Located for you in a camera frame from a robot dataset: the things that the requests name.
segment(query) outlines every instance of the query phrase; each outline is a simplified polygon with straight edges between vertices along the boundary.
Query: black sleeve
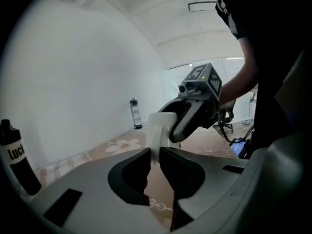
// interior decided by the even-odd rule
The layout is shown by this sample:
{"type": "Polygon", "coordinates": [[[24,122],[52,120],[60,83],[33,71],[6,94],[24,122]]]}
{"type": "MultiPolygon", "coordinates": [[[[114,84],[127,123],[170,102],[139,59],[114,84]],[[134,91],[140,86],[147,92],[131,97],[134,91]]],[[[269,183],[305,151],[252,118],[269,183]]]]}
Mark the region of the black sleeve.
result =
{"type": "Polygon", "coordinates": [[[237,40],[240,38],[246,37],[245,32],[243,30],[243,27],[240,25],[240,23],[238,21],[236,21],[236,22],[233,21],[232,16],[229,12],[224,13],[223,11],[221,11],[219,9],[218,5],[215,6],[215,9],[216,9],[218,15],[223,19],[223,21],[229,27],[229,29],[231,30],[231,33],[236,37],[237,40]],[[235,29],[232,29],[230,27],[229,17],[232,20],[232,24],[234,24],[234,26],[236,27],[235,29]]]}

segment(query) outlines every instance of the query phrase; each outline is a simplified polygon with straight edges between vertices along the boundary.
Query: person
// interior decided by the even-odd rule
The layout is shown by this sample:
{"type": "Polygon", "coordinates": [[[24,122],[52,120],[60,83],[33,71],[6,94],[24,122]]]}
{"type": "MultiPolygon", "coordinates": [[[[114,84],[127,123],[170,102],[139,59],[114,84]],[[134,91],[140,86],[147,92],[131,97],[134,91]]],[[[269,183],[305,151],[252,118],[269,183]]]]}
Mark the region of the person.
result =
{"type": "Polygon", "coordinates": [[[292,133],[274,96],[305,46],[306,8],[296,2],[286,9],[285,4],[287,0],[217,0],[215,7],[239,41],[245,59],[237,75],[222,86],[220,105],[258,83],[251,152],[292,133]]]}

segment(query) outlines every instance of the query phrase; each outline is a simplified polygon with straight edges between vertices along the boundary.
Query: cable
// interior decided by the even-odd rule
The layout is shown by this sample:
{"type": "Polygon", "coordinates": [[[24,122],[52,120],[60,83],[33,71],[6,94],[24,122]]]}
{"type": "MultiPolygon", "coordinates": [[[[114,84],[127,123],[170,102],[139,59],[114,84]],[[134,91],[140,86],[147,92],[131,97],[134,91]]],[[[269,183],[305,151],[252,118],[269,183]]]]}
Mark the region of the cable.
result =
{"type": "Polygon", "coordinates": [[[241,143],[241,142],[245,141],[246,138],[248,137],[248,135],[249,135],[249,134],[252,132],[252,130],[254,129],[254,126],[252,126],[252,127],[248,130],[248,132],[246,133],[245,137],[243,137],[242,140],[239,140],[239,141],[230,141],[230,140],[228,139],[228,137],[226,136],[225,132],[224,132],[224,128],[222,127],[221,122],[220,122],[219,120],[217,120],[217,123],[218,123],[218,125],[219,125],[219,127],[220,127],[220,130],[221,130],[221,132],[223,133],[223,135],[224,135],[226,141],[229,142],[229,143],[233,143],[233,144],[234,144],[234,143],[241,143]]]}

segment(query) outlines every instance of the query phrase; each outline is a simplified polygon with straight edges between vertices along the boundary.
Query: white wall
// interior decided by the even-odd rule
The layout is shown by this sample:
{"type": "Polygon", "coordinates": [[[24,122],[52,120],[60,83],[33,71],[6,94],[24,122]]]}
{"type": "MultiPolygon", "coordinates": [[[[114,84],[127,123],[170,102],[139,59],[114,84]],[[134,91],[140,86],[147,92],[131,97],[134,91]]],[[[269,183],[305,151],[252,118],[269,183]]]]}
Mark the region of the white wall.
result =
{"type": "Polygon", "coordinates": [[[158,46],[167,68],[199,60],[243,56],[239,42],[227,31],[203,32],[158,46]]]}
{"type": "Polygon", "coordinates": [[[98,0],[38,0],[18,25],[0,74],[0,119],[21,130],[33,168],[90,150],[159,110],[164,65],[118,10],[98,0]]]}

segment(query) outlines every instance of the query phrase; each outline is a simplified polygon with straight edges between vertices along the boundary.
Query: label on bottle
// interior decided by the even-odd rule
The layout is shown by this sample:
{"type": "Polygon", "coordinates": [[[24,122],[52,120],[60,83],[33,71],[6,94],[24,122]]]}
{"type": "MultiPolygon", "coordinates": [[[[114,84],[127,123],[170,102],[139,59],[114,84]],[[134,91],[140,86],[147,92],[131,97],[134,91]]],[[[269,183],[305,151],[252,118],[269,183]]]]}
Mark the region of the label on bottle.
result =
{"type": "Polygon", "coordinates": [[[136,126],[142,125],[140,109],[138,108],[138,106],[134,105],[131,107],[131,109],[132,109],[132,116],[133,116],[134,124],[136,126]]]}
{"type": "Polygon", "coordinates": [[[19,163],[24,158],[26,158],[26,153],[24,151],[21,140],[2,146],[2,150],[4,151],[4,155],[6,156],[6,160],[8,161],[9,165],[19,163]]]}

